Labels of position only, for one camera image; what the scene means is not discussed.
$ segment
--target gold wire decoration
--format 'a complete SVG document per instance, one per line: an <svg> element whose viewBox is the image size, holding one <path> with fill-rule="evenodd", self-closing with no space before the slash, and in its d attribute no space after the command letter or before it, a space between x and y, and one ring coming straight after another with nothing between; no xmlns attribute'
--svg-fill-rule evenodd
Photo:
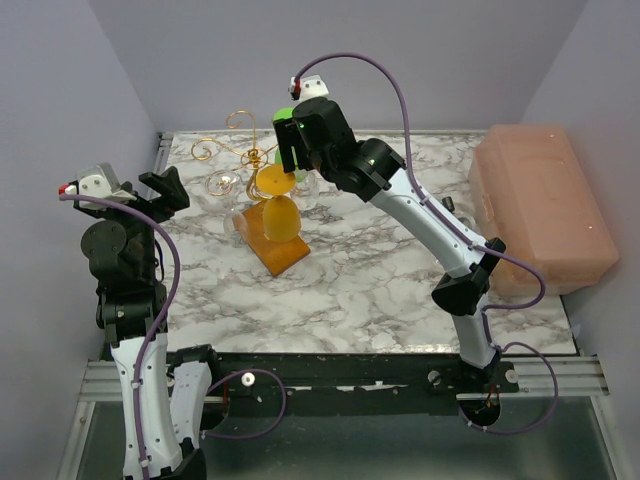
<svg viewBox="0 0 640 480"><path fill-rule="evenodd" d="M251 174L251 177L249 178L249 182L247 183L247 188L246 188L247 196L253 201L269 199L271 198L270 195L265 195L256 187L256 177L258 175L258 171L262 167L269 164L269 152L275 149L278 146L278 144L276 143L275 145L273 145L272 147L269 147L266 150L263 150L262 148L258 148L258 145L257 145L258 137L256 134L256 119L253 116L253 114L248 110L237 110L233 113L230 113L225 121L228 128L230 129L239 128L242 125L242 120L240 120L236 124L230 123L231 119L236 115L247 115L249 118L251 118L251 130L253 133L253 141L252 141L252 147L249 150L247 150L246 152L238 152L237 150L234 150L233 148L231 148L229 145L225 145L224 143L220 142L219 140L216 140L213 137L205 137L205 138L201 138L191 146L191 156L196 160L200 160L200 161L206 161L211 159L214 156L214 153L206 145L202 146L204 155L196 155L195 153L196 147L201 143L205 143L205 142L215 143L219 147L224 148L225 150L238 155L240 157L240 165L236 168L232 168L231 171L235 172L236 170L240 170L242 168L247 168L249 170L252 170L252 174ZM223 172L222 170L216 170L211 175L209 175L205 180L205 188L207 189L207 192L209 192L210 195L222 196L222 195L226 195L228 192L231 191L233 185L225 184L224 179L218 181L217 185L221 187L221 190L223 192L226 192L226 193L211 193L209 191L211 179L222 172Z"/></svg>

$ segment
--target screw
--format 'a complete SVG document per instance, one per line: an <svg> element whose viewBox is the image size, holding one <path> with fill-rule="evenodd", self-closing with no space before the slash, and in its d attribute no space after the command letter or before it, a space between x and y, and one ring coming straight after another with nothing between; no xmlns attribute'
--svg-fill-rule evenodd
<svg viewBox="0 0 640 480"><path fill-rule="evenodd" d="M429 380L429 383L431 385L433 385L434 387L436 385L440 385L440 382L442 381L442 379L440 378L440 372L436 372L435 370L431 370L429 372L429 374L427 375L427 380Z"/></svg>
<svg viewBox="0 0 640 480"><path fill-rule="evenodd" d="M507 370L504 374L504 378L509 383L518 383L518 373L515 370Z"/></svg>

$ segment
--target pink storage container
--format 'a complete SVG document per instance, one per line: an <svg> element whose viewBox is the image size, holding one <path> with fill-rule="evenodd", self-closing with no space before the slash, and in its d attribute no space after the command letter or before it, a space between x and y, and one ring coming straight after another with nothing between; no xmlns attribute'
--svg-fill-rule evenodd
<svg viewBox="0 0 640 480"><path fill-rule="evenodd" d="M508 254L534 265L548 293L594 285L618 260L562 127L492 127L475 150L469 182L482 234L500 237ZM506 261L492 277L501 295L538 291L531 274Z"/></svg>

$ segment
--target gold wire ornament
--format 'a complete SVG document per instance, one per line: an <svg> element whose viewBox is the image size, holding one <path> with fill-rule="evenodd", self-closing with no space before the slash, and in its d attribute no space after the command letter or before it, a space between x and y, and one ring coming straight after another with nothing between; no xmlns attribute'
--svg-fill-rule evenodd
<svg viewBox="0 0 640 480"><path fill-rule="evenodd" d="M247 115L249 118L251 118L251 130L252 130L252 134L253 134L253 141L252 141L252 147L247 150L246 152L238 152L237 150L234 150L233 148L231 148L229 145L225 145L224 143L220 142L219 140L216 140L213 137L204 137L201 138L200 140L198 140L197 142L195 142L192 146L191 146L191 156L196 159L196 160L200 160L200 161L206 161L211 159L215 154L213 153L213 151L211 150L211 148L209 148L209 146L207 145L203 145L201 148L204 151L204 155L197 155L195 152L196 147L198 147L200 144L205 143L205 142L211 142L214 143L216 145L218 145L221 148L224 148L225 150L234 153L236 155L238 155L240 157L240 165L236 168L231 169L232 172L235 172L237 170L240 170L242 168L247 168L249 170L252 170L252 174L251 177L249 178L249 182L247 183L247 188L246 188L246 192L247 192L247 196L253 200L253 201L260 201L260 200L265 200L265 199L269 199L271 198L270 195L265 195L264 193L262 193L257 187L256 187L256 176L258 175L258 171L269 164L269 152L271 152L273 149L277 148L278 144L276 143L275 145L273 145L272 147L269 147L266 150L263 150L262 148L258 148L258 136L256 133L256 119L253 116L253 114L251 112L249 112L248 110L237 110L235 112L232 112L229 114L229 116L227 116L227 119L225 121L226 125L228 128L230 129L234 129L234 128L240 128L240 126L242 125L242 120L240 120L238 123L236 124L232 124L231 123L231 119L233 117L235 117L236 115ZM216 170L214 171L211 175L209 175L207 177L207 179L205 180L205 188L207 189L207 192L209 192L210 195L213 196L222 196L222 195L226 195L227 193L229 193L231 191L231 189L233 188L232 184L228 185L228 191L226 193L211 193L209 190L209 187L211 185L211 181L213 178L215 178L216 176L219 176L223 171L222 170ZM224 179L219 180L217 182L217 186L220 187L220 189L222 191L226 190L226 186L225 185L220 185L220 182L224 181Z"/></svg>
<svg viewBox="0 0 640 480"><path fill-rule="evenodd" d="M215 182L215 191L211 188L211 182L217 177ZM207 177L204 182L204 188L212 197L224 197L233 190L233 186L240 182L240 177L234 170L216 170Z"/></svg>

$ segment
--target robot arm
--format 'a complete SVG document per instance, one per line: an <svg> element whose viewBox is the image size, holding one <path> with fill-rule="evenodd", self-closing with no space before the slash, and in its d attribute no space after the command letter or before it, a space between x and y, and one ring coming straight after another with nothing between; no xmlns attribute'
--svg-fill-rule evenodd
<svg viewBox="0 0 640 480"><path fill-rule="evenodd" d="M303 86L309 83L305 80L301 82ZM404 159L389 145L377 138L356 141L336 102L328 100L325 93L307 97L310 98L295 107L290 119L274 122L285 172L316 169L339 190L371 202L415 235L445 269L432 297L453 316L461 358L476 369L490 369L499 353L487 338L480 309L486 303L489 275L497 259L468 248L424 207L407 178ZM431 198L426 189L422 191L427 199ZM487 242L439 202L432 204L472 241L500 252L505 250L499 239Z"/></svg>
<svg viewBox="0 0 640 480"><path fill-rule="evenodd" d="M145 173L139 179L159 195L150 201L141 198L131 183L121 185L106 163L79 172L75 181L60 187L59 193L81 193L126 204L156 223L189 206L175 167L162 175ZM101 219L85 232L81 247L91 274L98 280L96 321L105 331L119 372L127 445L123 476L127 480L143 479L145 469L147 478L152 479L204 479L206 465L199 449L198 429L207 389L214 375L219 376L213 370L215 352L206 345L182 349L174 355L176 382L169 402L165 318L145 349L137 381L138 353L167 298L166 288L155 276L154 232L131 214L94 202L75 201L74 208ZM138 432L144 438L142 456Z"/></svg>

